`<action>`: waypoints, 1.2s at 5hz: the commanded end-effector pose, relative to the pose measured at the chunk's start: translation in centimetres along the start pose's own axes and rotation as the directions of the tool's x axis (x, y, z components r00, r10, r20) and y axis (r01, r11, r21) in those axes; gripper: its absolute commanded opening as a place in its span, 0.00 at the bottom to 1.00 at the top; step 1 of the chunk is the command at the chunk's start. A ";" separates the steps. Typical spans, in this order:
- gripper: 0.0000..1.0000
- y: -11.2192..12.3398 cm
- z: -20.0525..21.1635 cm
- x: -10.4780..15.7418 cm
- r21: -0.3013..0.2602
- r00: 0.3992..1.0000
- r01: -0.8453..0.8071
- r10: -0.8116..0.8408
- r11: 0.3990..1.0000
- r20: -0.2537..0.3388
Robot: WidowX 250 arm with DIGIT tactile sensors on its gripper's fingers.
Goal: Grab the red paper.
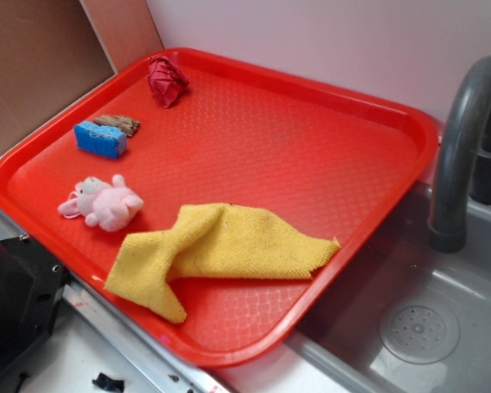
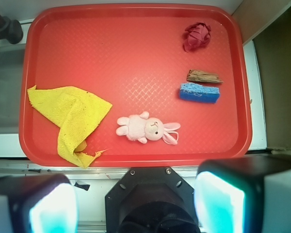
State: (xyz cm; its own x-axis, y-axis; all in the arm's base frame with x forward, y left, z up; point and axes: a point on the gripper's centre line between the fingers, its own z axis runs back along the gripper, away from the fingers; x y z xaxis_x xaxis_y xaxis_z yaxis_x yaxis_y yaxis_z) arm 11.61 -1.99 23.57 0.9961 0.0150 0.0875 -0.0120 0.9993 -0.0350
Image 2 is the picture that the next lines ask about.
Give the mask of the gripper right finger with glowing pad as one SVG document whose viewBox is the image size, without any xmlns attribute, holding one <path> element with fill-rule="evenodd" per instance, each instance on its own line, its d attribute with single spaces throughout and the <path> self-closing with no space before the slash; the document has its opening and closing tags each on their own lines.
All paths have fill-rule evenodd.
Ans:
<svg viewBox="0 0 291 233">
<path fill-rule="evenodd" d="M 205 160 L 194 185 L 208 233 L 291 233 L 291 156 Z"/>
</svg>

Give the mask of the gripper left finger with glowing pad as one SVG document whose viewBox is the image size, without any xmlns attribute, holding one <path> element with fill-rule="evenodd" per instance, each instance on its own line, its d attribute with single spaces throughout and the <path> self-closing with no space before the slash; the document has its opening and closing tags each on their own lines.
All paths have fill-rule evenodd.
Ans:
<svg viewBox="0 0 291 233">
<path fill-rule="evenodd" d="M 76 191 L 63 174 L 0 177 L 0 233 L 75 233 Z"/>
</svg>

